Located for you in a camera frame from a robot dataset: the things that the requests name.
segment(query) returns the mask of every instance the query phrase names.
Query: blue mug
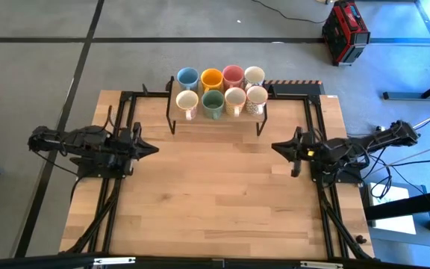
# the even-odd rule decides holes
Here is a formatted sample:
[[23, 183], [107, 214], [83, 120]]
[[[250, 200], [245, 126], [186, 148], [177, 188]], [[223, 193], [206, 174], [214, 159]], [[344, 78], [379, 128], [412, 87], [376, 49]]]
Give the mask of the blue mug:
[[177, 80], [181, 90], [193, 90], [196, 92], [199, 89], [199, 73], [192, 67], [180, 69], [177, 74]]

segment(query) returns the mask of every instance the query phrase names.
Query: gray floor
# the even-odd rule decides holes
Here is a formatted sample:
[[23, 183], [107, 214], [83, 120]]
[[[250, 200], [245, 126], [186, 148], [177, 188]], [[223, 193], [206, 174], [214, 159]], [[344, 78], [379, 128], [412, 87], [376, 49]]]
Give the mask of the gray floor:
[[[331, 9], [331, 5], [314, 0], [269, 4], [288, 16], [316, 21], [324, 20]], [[95, 6], [96, 0], [0, 0], [0, 36], [83, 37]], [[359, 2], [358, 6], [373, 37], [429, 37], [412, 3]], [[399, 27], [390, 27], [392, 23]], [[111, 0], [102, 10], [96, 36], [318, 37], [321, 26], [283, 19], [250, 0]], [[26, 140], [36, 126], [56, 125], [81, 47], [0, 44], [0, 167], [5, 170], [0, 176], [0, 258], [11, 254], [42, 164], [27, 151]], [[339, 96], [352, 134], [367, 133], [373, 126], [387, 126], [399, 119], [417, 123], [430, 116], [430, 102], [386, 102], [380, 98], [384, 91], [422, 92], [430, 87], [430, 45], [372, 44], [352, 67], [333, 67], [323, 44], [93, 44], [67, 128], [90, 123], [100, 90], [141, 90], [142, 83], [150, 90], [162, 90], [181, 67], [222, 69], [228, 64], [258, 65], [265, 69], [267, 78], [322, 80], [327, 94]], [[395, 161], [429, 148], [430, 124], [420, 133], [418, 145], [388, 149], [385, 160]], [[418, 159], [429, 158], [430, 153]], [[64, 158], [59, 157], [57, 163], [75, 170]], [[430, 164], [400, 167], [399, 171], [430, 191]], [[381, 179], [384, 174], [373, 177]], [[72, 182], [71, 175], [53, 172], [30, 255], [57, 252]], [[376, 255], [387, 255], [385, 250], [375, 251]], [[389, 261], [430, 265], [430, 257], [421, 262], [416, 257], [389, 257]]]

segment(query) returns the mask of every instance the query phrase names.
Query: wooden table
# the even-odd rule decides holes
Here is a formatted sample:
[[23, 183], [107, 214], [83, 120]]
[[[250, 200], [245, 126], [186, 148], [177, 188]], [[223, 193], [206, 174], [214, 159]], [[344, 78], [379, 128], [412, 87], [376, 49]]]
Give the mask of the wooden table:
[[[119, 91], [103, 90], [93, 124], [102, 125]], [[336, 96], [321, 96], [328, 138], [346, 136]], [[110, 252], [132, 256], [326, 259], [320, 206], [308, 163], [298, 178], [270, 148], [306, 129], [301, 101], [269, 100], [269, 120], [257, 137], [253, 123], [183, 123], [172, 135], [165, 98], [137, 99], [135, 121], [160, 152], [134, 162], [122, 182]], [[61, 250], [93, 220], [101, 179], [85, 179], [72, 201]], [[371, 256], [358, 187], [337, 184], [343, 222], [363, 235]], [[100, 250], [105, 224], [99, 234]], [[336, 229], [331, 224], [335, 253]]]

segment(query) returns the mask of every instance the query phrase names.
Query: orange and black tape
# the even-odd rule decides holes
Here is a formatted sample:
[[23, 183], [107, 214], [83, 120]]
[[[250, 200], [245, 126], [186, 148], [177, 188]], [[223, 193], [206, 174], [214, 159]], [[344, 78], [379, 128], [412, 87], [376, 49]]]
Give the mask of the orange and black tape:
[[269, 80], [265, 81], [265, 84], [318, 84], [321, 85], [322, 81], [314, 81], [314, 80]]

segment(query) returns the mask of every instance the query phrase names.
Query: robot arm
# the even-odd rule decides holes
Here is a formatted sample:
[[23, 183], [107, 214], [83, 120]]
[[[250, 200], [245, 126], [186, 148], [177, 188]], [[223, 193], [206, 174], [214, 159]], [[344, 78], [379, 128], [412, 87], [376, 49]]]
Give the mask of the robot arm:
[[79, 157], [70, 158], [78, 165], [78, 176], [120, 178], [132, 174], [132, 160], [158, 152], [158, 148], [141, 138], [140, 123], [132, 130], [122, 129], [112, 135], [102, 126], [87, 126], [71, 132], [59, 132], [39, 126], [29, 137], [29, 150], [57, 150]]
[[319, 165], [324, 173], [334, 173], [345, 165], [365, 168], [358, 158], [383, 149], [387, 146], [412, 146], [419, 135], [409, 123], [398, 120], [385, 131], [360, 138], [333, 138], [314, 142], [312, 132], [303, 132], [297, 127], [293, 138], [286, 142], [273, 143], [272, 148], [288, 161], [294, 163], [292, 176], [300, 173], [300, 161], [312, 161]]

